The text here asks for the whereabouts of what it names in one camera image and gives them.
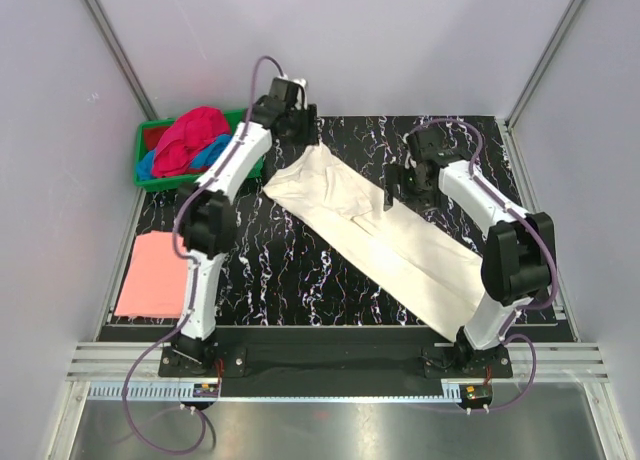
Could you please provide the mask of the cream white t shirt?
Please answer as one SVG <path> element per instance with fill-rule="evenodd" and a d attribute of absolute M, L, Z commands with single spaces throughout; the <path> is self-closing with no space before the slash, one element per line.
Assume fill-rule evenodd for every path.
<path fill-rule="evenodd" d="M 449 341 L 484 293 L 480 256 L 384 194 L 323 144 L 268 181 L 265 194 Z"/>

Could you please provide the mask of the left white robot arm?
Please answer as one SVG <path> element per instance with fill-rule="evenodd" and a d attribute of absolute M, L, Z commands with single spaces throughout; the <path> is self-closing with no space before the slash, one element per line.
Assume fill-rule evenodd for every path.
<path fill-rule="evenodd" d="M 276 140 L 313 143 L 316 116 L 317 107 L 305 92 L 289 100 L 262 96 L 246 110 L 213 166 L 196 183 L 179 188 L 182 204 L 174 220 L 172 247 L 187 261 L 187 283 L 171 347 L 193 375 L 208 374 L 216 362 L 215 306 L 220 272 L 236 238 L 235 197 Z"/>

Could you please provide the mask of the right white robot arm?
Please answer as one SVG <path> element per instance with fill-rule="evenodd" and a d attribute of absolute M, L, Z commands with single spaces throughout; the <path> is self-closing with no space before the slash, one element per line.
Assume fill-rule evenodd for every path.
<path fill-rule="evenodd" d="M 447 196 L 485 236 L 480 270 L 484 295 L 438 366 L 476 376 L 498 357 L 507 331 L 534 297 L 541 291 L 557 293 L 553 221 L 544 212 L 533 214 L 511 203 L 466 160 L 447 165 L 428 160 L 414 168 L 389 164 L 384 169 L 386 210 L 397 193 L 429 207 Z"/>

